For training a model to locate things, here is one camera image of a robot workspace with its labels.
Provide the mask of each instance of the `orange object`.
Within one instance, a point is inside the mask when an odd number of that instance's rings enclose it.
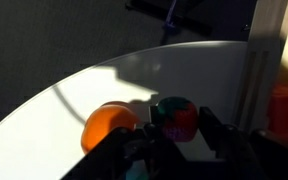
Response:
[[[274,87],[268,108],[269,130],[288,139],[288,84]]]
[[[120,105],[104,105],[87,119],[82,134],[82,148],[85,154],[91,151],[114,128],[135,129],[139,118],[128,108]]]

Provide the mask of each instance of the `orange ball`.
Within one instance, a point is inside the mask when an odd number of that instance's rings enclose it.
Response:
[[[135,124],[139,121],[139,118],[124,106],[101,106],[86,121],[81,140],[84,153],[91,151],[114,128],[125,127],[134,130]]]

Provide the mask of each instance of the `dark background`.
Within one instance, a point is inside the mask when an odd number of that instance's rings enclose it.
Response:
[[[125,0],[0,0],[0,120],[40,91],[99,62],[161,45],[163,20]],[[191,16],[208,36],[181,28],[164,44],[247,41],[255,0],[204,0]]]

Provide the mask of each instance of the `white table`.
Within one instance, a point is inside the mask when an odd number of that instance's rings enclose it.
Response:
[[[143,121],[148,105],[183,96],[231,120],[245,42],[194,42],[144,50],[80,71],[24,103],[0,122],[0,179],[61,178],[82,157],[84,122],[107,101],[122,100]],[[214,154],[200,133],[178,147],[190,160]]]

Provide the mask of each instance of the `black object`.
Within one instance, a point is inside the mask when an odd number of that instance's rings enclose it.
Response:
[[[288,179],[288,141],[269,131],[256,130],[250,142],[271,179]]]
[[[288,143],[270,133],[255,131],[250,140],[232,125],[223,125],[207,107],[200,108],[199,128],[218,161],[189,162],[165,138],[157,108],[152,123],[132,132],[116,128],[63,179],[125,179],[134,161],[144,160],[149,179],[288,179]]]
[[[199,22],[196,20],[196,17],[188,16],[188,13],[202,1],[177,0],[172,14],[172,23],[174,25],[185,26],[203,35],[210,35],[212,32],[211,25]],[[127,0],[125,6],[127,9],[135,9],[165,20],[172,2],[173,0]]]

